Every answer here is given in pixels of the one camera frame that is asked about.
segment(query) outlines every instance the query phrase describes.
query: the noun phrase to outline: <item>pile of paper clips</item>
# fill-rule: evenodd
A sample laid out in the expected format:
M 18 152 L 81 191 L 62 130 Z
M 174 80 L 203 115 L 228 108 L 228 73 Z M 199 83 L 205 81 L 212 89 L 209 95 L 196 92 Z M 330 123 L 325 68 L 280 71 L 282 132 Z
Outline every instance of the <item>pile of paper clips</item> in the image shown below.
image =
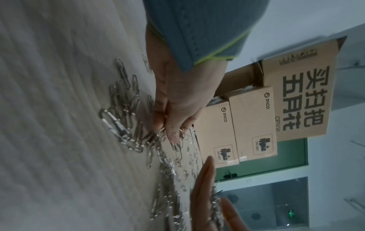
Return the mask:
M 152 74 L 152 70 L 149 67 L 147 58 L 143 56 L 144 63 L 146 64 L 147 72 Z M 101 109 L 99 112 L 100 119 L 107 125 L 109 131 L 111 131 L 118 139 L 118 141 L 126 146 L 129 150 L 135 151 L 137 153 L 142 153 L 144 150 L 147 151 L 146 156 L 146 167 L 150 168 L 152 164 L 153 157 L 157 153 L 157 157 L 160 162 L 160 183 L 158 185 L 157 193 L 153 201 L 153 206 L 151 210 L 151 219 L 155 219 L 160 214 L 166 214 L 165 218 L 165 230 L 170 231 L 185 231 L 187 229 L 186 222 L 184 220 L 182 212 L 182 206 L 180 202 L 180 195 L 176 189 L 175 182 L 180 182 L 181 179 L 179 175 L 174 170 L 174 167 L 182 167 L 181 160 L 183 158 L 182 148 L 184 145 L 184 140 L 189 140 L 191 144 L 192 133 L 187 135 L 181 131 L 181 141 L 178 144 L 171 144 L 173 151 L 176 153 L 176 160 L 173 162 L 168 159 L 166 153 L 162 150 L 162 143 L 166 139 L 166 132 L 163 128 L 159 132 L 149 132 L 144 136 L 144 126 L 143 122 L 138 120 L 136 117 L 136 111 L 140 103 L 140 90 L 138 86 L 138 80 L 136 75 L 132 75 L 132 84 L 129 82 L 127 72 L 125 70 L 124 64 L 120 59 L 116 60 L 118 68 L 121 73 L 121 80 L 111 84 L 109 87 L 111 107 L 107 110 Z M 134 96 L 129 100 L 128 91 L 132 89 Z M 151 96 L 148 96 L 150 112 L 153 109 L 153 100 Z M 134 132 L 132 132 L 133 121 L 136 120 L 136 127 Z M 196 166 L 198 166 L 197 157 L 194 156 L 196 160 Z M 190 154 L 189 165 L 192 165 L 193 158 Z M 197 177 L 199 169 L 197 172 L 192 170 L 192 177 L 194 180 Z M 184 170 L 185 181 L 189 176 L 189 172 Z M 217 224 L 219 230 L 221 229 L 223 222 L 220 218 L 220 205 L 219 198 L 215 195 L 214 188 L 212 198 L 211 198 L 211 208 L 212 208 L 212 220 Z M 187 189 L 184 185 L 181 185 L 181 191 L 186 192 Z

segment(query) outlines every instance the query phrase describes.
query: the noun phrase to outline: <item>hand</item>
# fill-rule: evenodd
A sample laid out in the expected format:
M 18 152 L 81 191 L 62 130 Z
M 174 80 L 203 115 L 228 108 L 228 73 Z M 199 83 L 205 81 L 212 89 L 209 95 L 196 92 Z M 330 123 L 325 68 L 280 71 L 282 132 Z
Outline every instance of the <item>hand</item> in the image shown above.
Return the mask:
M 168 45 L 146 27 L 146 50 L 156 78 L 153 129 L 166 128 L 171 143 L 178 143 L 180 128 L 187 130 L 214 96 L 227 61 L 207 60 L 182 72 Z
M 209 156 L 200 170 L 190 196 L 192 231 L 219 231 L 210 219 L 210 197 L 215 176 L 214 159 Z M 249 231 L 229 200 L 222 198 L 221 207 L 223 216 L 232 231 Z

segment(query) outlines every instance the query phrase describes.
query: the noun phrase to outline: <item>sleeve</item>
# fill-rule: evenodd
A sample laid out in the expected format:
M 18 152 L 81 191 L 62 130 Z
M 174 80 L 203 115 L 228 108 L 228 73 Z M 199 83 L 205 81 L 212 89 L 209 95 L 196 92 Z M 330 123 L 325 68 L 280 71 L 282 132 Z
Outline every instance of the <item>sleeve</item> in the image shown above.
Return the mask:
M 144 0 L 149 25 L 182 71 L 209 59 L 232 60 L 269 0 Z

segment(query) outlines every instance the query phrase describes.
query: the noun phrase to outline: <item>green cabinet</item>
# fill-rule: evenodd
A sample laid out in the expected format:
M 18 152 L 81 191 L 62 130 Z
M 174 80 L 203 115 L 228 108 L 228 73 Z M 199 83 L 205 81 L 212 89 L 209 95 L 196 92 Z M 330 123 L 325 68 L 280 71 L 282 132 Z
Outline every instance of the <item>green cabinet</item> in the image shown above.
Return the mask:
M 307 139 L 278 142 L 278 155 L 217 169 L 216 182 L 308 165 Z

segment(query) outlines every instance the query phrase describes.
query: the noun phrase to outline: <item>green light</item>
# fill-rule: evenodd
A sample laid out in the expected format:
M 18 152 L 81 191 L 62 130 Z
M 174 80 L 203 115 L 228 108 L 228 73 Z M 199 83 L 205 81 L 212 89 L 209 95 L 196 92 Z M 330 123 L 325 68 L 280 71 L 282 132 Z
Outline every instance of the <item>green light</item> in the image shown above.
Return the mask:
M 294 218 L 294 210 L 289 210 L 288 215 L 290 218 Z

